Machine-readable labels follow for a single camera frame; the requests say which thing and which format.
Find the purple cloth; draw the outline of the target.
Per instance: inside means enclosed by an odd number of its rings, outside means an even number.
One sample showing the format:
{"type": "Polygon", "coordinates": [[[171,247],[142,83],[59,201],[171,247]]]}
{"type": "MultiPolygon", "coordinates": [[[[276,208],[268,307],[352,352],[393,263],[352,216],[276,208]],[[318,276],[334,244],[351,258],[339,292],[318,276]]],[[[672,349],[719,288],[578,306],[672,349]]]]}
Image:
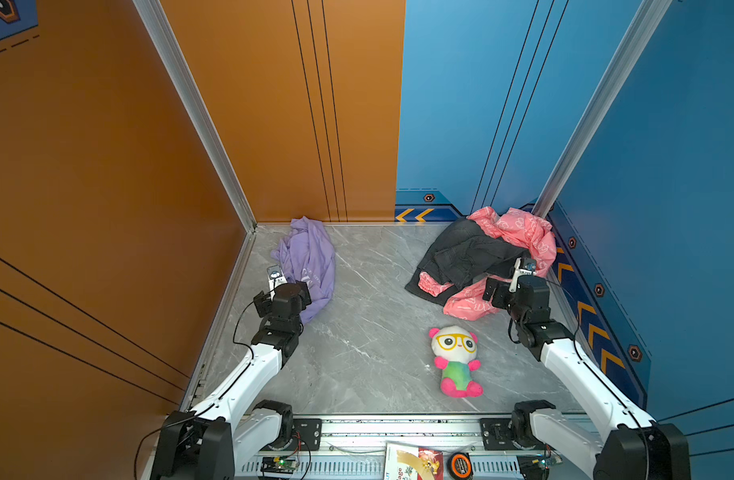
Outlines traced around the purple cloth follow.
{"type": "Polygon", "coordinates": [[[304,325],[332,300],[335,289],[336,252],[324,224],[307,217],[291,221],[271,256],[278,261],[290,283],[304,282],[312,303],[301,313],[304,325]]]}

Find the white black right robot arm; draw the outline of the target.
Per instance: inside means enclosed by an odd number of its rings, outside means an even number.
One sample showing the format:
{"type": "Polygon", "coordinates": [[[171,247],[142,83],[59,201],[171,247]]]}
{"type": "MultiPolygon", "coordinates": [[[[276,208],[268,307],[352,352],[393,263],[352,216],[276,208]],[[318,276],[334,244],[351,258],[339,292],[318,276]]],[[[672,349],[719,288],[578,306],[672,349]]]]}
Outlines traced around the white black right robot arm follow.
{"type": "Polygon", "coordinates": [[[516,446],[556,450],[591,479],[691,478],[687,437],[630,400],[552,319],[544,278],[489,279],[483,298],[508,312],[519,343],[565,385],[596,428],[583,429],[548,401],[520,402],[510,422],[516,446]]]}

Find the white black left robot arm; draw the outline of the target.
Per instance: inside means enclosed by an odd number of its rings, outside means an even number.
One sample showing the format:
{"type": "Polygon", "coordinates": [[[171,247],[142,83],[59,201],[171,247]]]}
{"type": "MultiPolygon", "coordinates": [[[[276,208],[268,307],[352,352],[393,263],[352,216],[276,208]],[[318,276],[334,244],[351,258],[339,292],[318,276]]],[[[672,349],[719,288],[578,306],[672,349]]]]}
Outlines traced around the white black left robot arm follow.
{"type": "Polygon", "coordinates": [[[234,479],[237,468],[263,447],[292,436],[290,405],[255,400],[281,372],[300,343],[301,313],[312,303],[308,285],[283,283],[261,292],[253,305],[261,316],[245,357],[229,376],[189,411],[174,411],[149,433],[158,441],[144,479],[234,479]]]}

